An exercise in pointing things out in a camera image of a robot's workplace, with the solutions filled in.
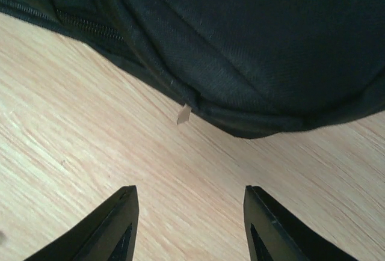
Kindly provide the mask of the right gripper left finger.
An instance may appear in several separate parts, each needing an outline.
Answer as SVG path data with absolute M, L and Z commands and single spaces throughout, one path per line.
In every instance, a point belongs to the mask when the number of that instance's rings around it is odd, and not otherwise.
M 124 186 L 26 260 L 132 260 L 138 216 L 137 187 Z

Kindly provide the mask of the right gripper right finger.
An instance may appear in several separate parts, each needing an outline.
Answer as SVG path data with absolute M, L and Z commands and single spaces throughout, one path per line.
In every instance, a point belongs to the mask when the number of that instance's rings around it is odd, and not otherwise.
M 251 260 L 355 260 L 260 186 L 245 187 L 244 224 Z

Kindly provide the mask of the black student backpack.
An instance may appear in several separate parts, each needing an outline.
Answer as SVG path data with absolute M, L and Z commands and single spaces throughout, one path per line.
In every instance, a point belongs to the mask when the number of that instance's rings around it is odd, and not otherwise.
M 1 0 L 241 138 L 384 110 L 384 0 Z

